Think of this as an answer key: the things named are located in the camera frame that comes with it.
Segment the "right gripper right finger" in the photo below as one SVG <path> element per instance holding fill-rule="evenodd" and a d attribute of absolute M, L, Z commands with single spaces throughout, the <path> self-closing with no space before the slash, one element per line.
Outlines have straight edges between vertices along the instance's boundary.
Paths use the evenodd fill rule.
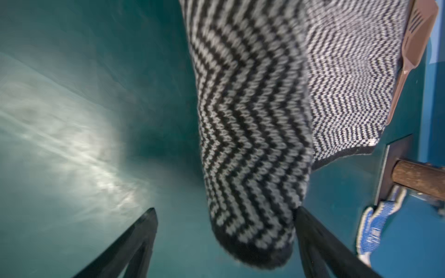
<path fill-rule="evenodd" d="M 294 213 L 302 267 L 307 278 L 379 278 L 380 275 L 325 228 L 306 208 Z"/>

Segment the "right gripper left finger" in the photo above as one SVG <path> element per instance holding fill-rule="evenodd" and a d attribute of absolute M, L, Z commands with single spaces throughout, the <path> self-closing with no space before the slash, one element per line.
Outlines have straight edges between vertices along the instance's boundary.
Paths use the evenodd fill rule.
<path fill-rule="evenodd" d="M 117 278 L 124 273 L 125 278 L 146 278 L 157 228 L 156 210 L 150 208 L 75 277 Z"/>

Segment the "black white knitted scarf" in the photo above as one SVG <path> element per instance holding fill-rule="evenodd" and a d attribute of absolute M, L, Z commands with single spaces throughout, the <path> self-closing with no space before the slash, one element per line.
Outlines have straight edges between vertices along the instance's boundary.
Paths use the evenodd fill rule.
<path fill-rule="evenodd" d="M 374 151 L 409 1 L 181 1 L 200 157 L 221 247 L 257 269 L 293 253 L 312 171 Z"/>

